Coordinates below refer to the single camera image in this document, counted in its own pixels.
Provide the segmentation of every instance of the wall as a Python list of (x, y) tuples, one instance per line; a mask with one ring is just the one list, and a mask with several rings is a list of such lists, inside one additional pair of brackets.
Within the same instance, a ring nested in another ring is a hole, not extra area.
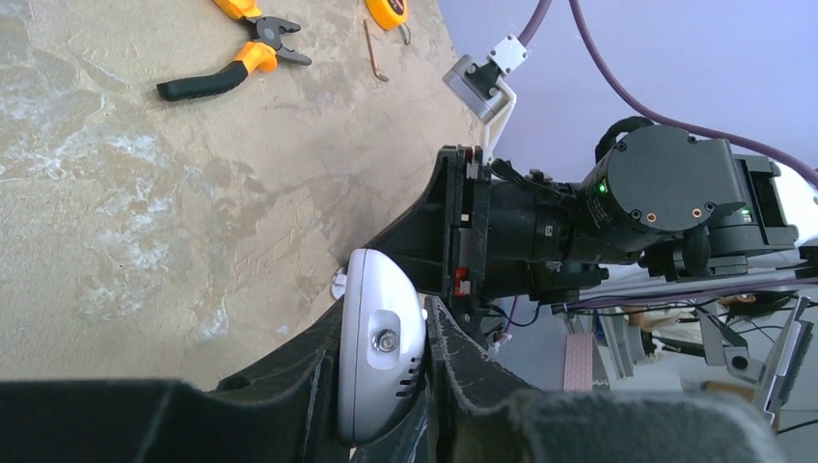
[[(458, 53), (482, 58), (519, 33), (535, 0), (441, 0)], [(654, 110), (750, 136), (818, 166), (818, 4), (808, 0), (583, 1), (610, 68)], [(590, 60), (566, 1), (555, 1), (508, 78), (518, 107), (496, 154), (518, 170), (582, 179), (608, 126), (633, 114)]]

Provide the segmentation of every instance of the pliers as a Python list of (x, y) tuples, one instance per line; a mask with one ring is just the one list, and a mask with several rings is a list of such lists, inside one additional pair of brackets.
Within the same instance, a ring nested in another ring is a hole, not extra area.
[(256, 0), (213, 0), (229, 17), (236, 19), (250, 33), (248, 41), (233, 61), (212, 75), (188, 77), (156, 86), (166, 101), (220, 95), (242, 83), (255, 69), (269, 72), (279, 60), (297, 66), (309, 66), (310, 58), (282, 44), (281, 36), (301, 30), (301, 26), (275, 16), (264, 16)]

